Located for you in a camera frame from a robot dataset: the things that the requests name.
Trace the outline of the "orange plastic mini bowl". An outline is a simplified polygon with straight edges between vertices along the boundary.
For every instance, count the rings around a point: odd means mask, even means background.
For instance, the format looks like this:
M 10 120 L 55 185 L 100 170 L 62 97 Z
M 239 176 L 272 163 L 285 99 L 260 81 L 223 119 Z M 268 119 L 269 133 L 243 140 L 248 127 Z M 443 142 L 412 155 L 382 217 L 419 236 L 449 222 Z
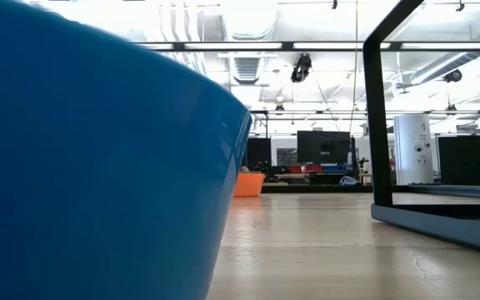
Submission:
M 261 172 L 240 172 L 233 196 L 235 198 L 258 197 L 262 192 L 265 177 L 266 175 Z

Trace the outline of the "blue plastic mini bowl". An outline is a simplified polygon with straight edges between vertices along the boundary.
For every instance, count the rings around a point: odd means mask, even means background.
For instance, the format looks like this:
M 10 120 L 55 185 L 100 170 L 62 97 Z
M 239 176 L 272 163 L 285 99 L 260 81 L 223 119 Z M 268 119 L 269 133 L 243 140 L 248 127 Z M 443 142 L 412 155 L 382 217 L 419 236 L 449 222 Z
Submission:
M 0 0 L 0 300 L 206 300 L 250 126 L 172 59 Z

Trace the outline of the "black television screen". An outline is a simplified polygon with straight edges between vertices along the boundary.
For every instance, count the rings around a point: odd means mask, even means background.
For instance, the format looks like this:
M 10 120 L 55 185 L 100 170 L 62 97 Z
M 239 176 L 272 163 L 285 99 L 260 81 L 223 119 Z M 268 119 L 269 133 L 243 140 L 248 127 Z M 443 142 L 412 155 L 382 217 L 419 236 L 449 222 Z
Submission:
M 336 163 L 348 161 L 351 149 L 349 132 L 298 131 L 297 161 L 299 163 Z

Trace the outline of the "black crossbar with light strips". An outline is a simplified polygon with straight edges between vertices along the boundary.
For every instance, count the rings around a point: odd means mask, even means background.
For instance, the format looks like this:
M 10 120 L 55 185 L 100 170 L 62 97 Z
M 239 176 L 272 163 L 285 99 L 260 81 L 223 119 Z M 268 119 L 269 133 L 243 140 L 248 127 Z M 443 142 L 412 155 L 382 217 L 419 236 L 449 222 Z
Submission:
M 159 52 L 355 52 L 362 42 L 134 42 Z M 381 52 L 480 52 L 480 42 L 382 42 Z

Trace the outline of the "white round pillar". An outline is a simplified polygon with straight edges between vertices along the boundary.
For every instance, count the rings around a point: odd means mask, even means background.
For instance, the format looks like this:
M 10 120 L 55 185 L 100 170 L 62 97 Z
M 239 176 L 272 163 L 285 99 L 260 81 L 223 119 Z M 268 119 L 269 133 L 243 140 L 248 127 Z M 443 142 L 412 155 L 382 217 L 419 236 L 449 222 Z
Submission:
M 427 114 L 394 118 L 397 185 L 433 183 L 433 153 Z

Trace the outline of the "black partition wall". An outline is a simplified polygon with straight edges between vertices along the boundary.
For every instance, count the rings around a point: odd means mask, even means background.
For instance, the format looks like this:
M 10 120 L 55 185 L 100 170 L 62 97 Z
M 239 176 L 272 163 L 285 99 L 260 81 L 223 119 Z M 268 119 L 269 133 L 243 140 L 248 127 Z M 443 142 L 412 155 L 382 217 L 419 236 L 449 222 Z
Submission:
M 271 164 L 272 149 L 270 138 L 249 138 L 247 140 L 247 165 L 254 169 L 259 163 Z
M 437 138 L 440 183 L 480 186 L 480 136 Z

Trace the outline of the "silver ventilation duct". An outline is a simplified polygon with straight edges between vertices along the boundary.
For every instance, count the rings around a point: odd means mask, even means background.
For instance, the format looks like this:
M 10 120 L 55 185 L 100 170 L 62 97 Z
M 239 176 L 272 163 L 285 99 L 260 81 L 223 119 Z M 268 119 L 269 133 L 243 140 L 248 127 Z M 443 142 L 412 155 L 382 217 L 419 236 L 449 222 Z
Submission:
M 266 42 L 273 40 L 278 0 L 222 0 L 222 29 L 227 42 Z M 232 77 L 239 84 L 255 84 L 266 59 L 229 59 Z
M 480 34 L 473 41 L 480 41 Z M 480 58 L 480 52 L 450 52 L 416 71 L 409 78 L 409 83 L 411 85 L 420 85 L 430 82 L 478 58 Z

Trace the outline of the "black aluminium table frame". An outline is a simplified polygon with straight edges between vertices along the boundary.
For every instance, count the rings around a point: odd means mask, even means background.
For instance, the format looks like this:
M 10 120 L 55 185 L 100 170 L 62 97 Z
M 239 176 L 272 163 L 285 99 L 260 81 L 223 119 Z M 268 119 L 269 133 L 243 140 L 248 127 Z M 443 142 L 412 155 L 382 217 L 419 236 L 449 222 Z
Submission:
M 371 186 L 338 186 L 338 185 L 263 185 L 262 193 L 372 193 Z

